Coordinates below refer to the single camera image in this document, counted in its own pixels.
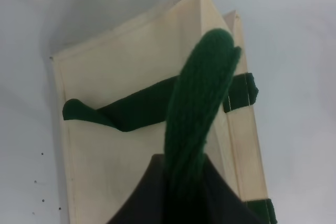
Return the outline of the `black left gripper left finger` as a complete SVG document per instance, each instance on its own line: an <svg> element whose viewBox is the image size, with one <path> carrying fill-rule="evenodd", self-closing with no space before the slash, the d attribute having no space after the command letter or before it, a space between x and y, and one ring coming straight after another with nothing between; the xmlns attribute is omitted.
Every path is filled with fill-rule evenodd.
<svg viewBox="0 0 336 224"><path fill-rule="evenodd" d="M169 223L163 155L154 154L140 182L108 223Z"/></svg>

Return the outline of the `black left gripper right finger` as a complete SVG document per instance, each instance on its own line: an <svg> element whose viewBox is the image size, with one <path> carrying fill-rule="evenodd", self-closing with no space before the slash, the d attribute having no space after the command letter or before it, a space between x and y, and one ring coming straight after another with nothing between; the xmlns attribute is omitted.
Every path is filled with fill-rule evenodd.
<svg viewBox="0 0 336 224"><path fill-rule="evenodd" d="M202 173L206 223L262 223L226 184L206 156Z"/></svg>

